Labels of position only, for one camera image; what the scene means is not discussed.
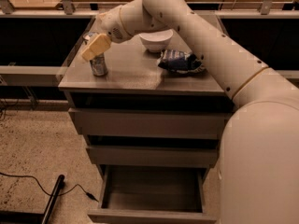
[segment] concrete floor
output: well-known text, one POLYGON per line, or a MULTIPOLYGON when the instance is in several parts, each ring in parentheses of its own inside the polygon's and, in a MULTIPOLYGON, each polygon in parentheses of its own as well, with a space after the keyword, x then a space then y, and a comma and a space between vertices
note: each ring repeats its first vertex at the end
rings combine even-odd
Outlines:
MULTIPOLYGON (((0 121, 0 172, 33 175, 49 193, 57 177, 64 175, 63 191, 80 184, 98 199, 102 179, 91 164, 86 143, 77 134, 67 109, 65 102, 39 103, 34 110, 26 103, 9 108, 0 121)), ((218 217, 218 165, 210 170, 204 193, 206 212, 218 217)), ((1 211, 42 213, 48 199, 33 179, 0 175, 1 211)), ((57 199, 49 223, 91 224, 87 212, 96 208, 97 202, 76 187, 57 199)))

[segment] white bowl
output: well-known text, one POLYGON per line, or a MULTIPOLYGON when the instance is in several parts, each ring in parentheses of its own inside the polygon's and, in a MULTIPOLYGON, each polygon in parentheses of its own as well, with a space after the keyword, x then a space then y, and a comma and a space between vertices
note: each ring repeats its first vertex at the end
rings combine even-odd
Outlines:
POLYGON ((166 49, 173 34, 173 31, 169 29, 161 32, 139 34, 139 37, 143 46, 150 52, 161 52, 161 50, 166 49))

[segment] open drawer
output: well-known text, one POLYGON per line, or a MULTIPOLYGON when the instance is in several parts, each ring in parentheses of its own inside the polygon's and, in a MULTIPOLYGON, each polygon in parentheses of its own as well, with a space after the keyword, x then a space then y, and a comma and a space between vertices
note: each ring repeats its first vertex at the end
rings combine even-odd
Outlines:
POLYGON ((209 224, 199 169, 107 166, 95 223, 209 224))

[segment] black pole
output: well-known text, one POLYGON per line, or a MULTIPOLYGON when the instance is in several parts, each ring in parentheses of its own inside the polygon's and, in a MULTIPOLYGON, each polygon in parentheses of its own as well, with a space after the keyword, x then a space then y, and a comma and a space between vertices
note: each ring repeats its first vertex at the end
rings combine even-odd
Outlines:
POLYGON ((51 212, 53 210, 53 207, 55 205, 56 199, 58 197, 58 194, 60 190, 64 187, 64 175, 59 175, 55 184, 55 187, 53 189, 52 194, 50 195, 48 204, 45 209, 44 218, 41 222, 41 224, 47 224, 51 215, 51 212))

